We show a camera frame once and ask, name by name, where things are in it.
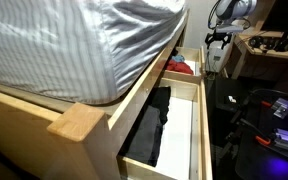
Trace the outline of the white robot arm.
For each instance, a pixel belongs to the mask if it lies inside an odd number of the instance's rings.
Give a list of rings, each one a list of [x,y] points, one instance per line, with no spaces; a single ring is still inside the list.
[[[246,19],[256,8],[257,0],[217,0],[212,7],[207,27],[212,30],[205,37],[207,48],[215,41],[221,41],[224,48],[234,33],[240,33],[251,25]]]

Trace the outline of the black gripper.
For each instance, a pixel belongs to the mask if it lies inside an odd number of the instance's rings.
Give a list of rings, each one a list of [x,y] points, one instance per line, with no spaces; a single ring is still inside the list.
[[[221,49],[224,49],[224,47],[231,41],[232,35],[228,33],[217,33],[214,31],[213,33],[208,33],[205,38],[205,43],[207,45],[207,48],[210,48],[210,45],[215,41],[221,41]]]

